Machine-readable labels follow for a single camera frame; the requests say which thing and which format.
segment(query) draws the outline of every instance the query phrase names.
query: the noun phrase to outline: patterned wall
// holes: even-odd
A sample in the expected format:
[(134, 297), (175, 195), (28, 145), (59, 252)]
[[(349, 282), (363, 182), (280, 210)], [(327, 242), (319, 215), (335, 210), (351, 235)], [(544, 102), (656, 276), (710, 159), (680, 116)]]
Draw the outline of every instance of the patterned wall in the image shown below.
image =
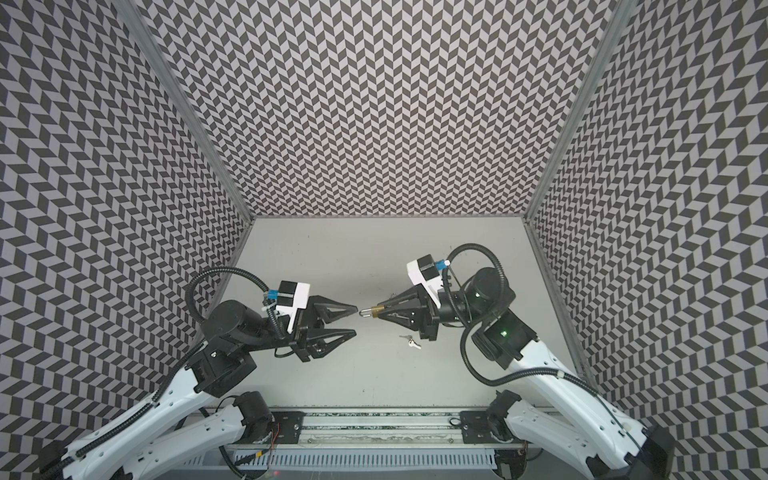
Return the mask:
[(0, 471), (30, 472), (154, 388), (243, 221), (106, 0), (0, 24)]
[(535, 219), (598, 382), (671, 427), (678, 478), (766, 478), (766, 15), (641, 0)]
[(522, 213), (615, 0), (137, 0), (259, 215)]

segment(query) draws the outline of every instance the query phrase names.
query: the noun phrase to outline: silver key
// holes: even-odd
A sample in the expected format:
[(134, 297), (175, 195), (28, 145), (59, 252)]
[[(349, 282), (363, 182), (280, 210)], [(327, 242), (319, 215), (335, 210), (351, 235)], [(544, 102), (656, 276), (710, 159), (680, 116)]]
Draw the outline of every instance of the silver key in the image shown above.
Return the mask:
[(413, 339), (413, 336), (401, 335), (400, 338), (408, 339), (408, 346), (412, 346), (412, 347), (417, 348), (419, 350), (422, 349), (422, 346), (415, 342), (415, 340)]

